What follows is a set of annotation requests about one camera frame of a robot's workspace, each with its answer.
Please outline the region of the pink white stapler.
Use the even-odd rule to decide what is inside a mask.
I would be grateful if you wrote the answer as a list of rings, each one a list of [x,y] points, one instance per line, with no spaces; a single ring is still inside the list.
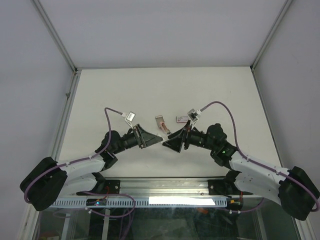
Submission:
[[[171,134],[171,131],[168,129],[164,121],[160,122],[160,128],[161,130],[166,133],[168,136]]]

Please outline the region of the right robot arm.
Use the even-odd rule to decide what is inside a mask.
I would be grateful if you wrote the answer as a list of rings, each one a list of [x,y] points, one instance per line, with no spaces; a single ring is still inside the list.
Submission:
[[[171,134],[163,146],[179,153],[190,146],[210,151],[220,167],[228,169],[223,180],[210,186],[210,191],[230,197],[250,193],[273,201],[291,217],[304,221],[314,211],[320,192],[300,167],[287,169],[241,153],[227,140],[221,125],[216,123],[206,132],[192,129],[187,123]]]

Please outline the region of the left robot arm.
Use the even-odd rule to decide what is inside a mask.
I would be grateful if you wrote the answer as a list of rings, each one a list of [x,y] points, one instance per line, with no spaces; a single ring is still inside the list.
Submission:
[[[145,149],[163,141],[159,135],[147,132],[139,124],[124,135],[108,131],[93,156],[58,164],[52,157],[42,159],[20,183],[25,201],[37,211],[43,211],[58,199],[73,194],[107,194],[111,188],[102,172],[116,162],[116,154],[134,147]]]

